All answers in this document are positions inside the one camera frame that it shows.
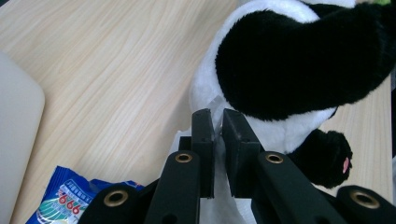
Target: stuffed panda toy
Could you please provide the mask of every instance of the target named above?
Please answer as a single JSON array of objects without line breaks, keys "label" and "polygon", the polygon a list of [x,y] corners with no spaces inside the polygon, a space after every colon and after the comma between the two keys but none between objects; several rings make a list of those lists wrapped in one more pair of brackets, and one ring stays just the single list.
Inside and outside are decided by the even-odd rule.
[{"label": "stuffed panda toy", "polygon": [[348,178],[342,133],[318,127],[337,106],[377,88],[396,62],[396,6],[354,0],[256,0],[216,34],[191,82],[192,112],[245,115],[265,150],[290,156],[307,178],[332,188]]}]

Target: blue snack bag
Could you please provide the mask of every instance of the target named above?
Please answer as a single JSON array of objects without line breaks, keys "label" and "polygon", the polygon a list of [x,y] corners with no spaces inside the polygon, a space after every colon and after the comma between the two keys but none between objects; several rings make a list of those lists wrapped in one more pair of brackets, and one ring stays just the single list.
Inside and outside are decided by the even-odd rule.
[{"label": "blue snack bag", "polygon": [[[132,186],[137,190],[143,188],[134,181],[125,181],[121,184]],[[113,184],[98,179],[88,181],[68,168],[57,166],[40,206],[26,223],[78,223],[96,194],[111,185]]]}]

